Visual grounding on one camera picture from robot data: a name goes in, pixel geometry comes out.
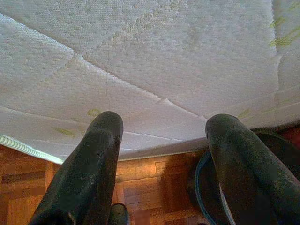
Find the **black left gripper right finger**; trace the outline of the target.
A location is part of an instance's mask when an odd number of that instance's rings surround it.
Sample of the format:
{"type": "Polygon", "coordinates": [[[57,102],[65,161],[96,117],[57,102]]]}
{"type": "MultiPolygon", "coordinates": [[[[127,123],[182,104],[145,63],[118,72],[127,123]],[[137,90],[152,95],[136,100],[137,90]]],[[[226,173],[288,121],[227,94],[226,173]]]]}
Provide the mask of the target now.
{"type": "Polygon", "coordinates": [[[299,224],[298,149],[277,135],[256,134],[228,114],[211,117],[205,132],[231,224],[299,224]]]}

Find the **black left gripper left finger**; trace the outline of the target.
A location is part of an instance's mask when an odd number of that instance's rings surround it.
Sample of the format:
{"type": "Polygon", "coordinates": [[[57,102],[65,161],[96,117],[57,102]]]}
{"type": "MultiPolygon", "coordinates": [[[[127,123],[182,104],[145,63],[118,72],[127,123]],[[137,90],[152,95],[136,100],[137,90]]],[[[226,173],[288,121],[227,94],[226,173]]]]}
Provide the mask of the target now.
{"type": "Polygon", "coordinates": [[[117,113],[99,114],[54,175],[29,224],[106,225],[122,134],[117,113]]]}

